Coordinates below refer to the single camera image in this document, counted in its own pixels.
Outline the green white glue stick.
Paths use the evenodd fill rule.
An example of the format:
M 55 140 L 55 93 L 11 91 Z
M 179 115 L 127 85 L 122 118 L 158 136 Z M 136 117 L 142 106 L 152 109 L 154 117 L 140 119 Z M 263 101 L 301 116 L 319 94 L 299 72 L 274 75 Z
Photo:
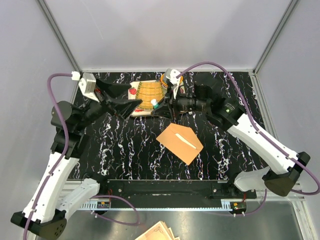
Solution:
M 158 101 L 157 101 L 155 98 L 152 99 L 152 100 L 150 101 L 150 103 L 151 103 L 151 105 L 152 105 L 152 107 L 153 107 L 154 110 L 159 107 L 159 103 L 158 103 Z

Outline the ornate bordered letter paper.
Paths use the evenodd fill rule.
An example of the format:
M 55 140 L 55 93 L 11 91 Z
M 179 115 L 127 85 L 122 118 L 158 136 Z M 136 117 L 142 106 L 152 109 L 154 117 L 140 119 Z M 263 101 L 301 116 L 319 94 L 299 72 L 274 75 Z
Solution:
M 193 149 L 196 149 L 197 147 L 194 146 L 192 143 L 190 143 L 187 139 L 185 139 L 182 135 L 180 135 L 179 133 L 176 133 L 175 136 L 177 138 L 179 138 L 183 143 L 187 144 L 188 146 L 190 146 Z

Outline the brown paper envelope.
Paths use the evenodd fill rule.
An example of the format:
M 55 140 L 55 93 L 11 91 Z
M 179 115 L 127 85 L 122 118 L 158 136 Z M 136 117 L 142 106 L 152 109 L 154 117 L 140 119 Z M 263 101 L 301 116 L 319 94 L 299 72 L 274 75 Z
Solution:
M 176 137 L 176 133 L 179 133 L 191 144 L 196 146 L 196 149 L 182 142 Z M 203 149 L 203 144 L 190 127 L 175 123 L 170 123 L 156 140 L 187 165 L 190 165 Z

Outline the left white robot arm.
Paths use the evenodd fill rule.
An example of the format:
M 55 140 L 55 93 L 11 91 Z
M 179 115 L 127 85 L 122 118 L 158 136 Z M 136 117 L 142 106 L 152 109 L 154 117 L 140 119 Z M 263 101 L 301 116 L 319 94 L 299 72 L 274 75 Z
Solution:
M 106 197 L 108 179 L 94 172 L 86 174 L 80 186 L 66 197 L 61 198 L 60 195 L 89 141 L 85 128 L 107 113 L 126 120 L 141 103 L 139 99 L 122 98 L 131 88 L 130 84 L 107 83 L 90 73 L 73 72 L 69 77 L 77 81 L 88 103 L 78 107 L 68 101 L 57 101 L 52 86 L 47 85 L 53 103 L 51 124 L 56 134 L 46 170 L 34 195 L 27 206 L 15 212 L 10 219 L 23 228 L 23 239 L 27 239 L 29 234 L 46 240 L 58 239 L 81 205 L 94 197 Z

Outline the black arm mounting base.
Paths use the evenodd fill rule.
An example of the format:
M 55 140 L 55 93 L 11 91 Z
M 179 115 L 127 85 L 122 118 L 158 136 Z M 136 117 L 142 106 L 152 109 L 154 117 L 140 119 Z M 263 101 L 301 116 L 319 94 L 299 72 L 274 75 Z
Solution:
M 113 195 L 131 196 L 198 196 L 209 199 L 257 198 L 255 190 L 240 191 L 224 180 L 116 180 L 107 181 Z

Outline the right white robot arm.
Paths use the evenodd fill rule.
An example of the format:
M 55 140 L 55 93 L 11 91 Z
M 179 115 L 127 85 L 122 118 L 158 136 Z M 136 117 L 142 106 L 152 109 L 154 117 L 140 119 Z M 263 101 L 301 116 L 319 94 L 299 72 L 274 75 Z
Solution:
M 244 142 L 266 162 L 267 167 L 263 169 L 242 171 L 229 180 L 226 192 L 232 198 L 263 189 L 286 197 L 311 158 L 306 152 L 297 153 L 281 144 L 255 122 L 242 105 L 222 97 L 210 86 L 196 85 L 193 96 L 169 87 L 161 100 L 153 98 L 150 103 L 153 116 L 174 121 L 182 112 L 204 113 L 212 125 Z

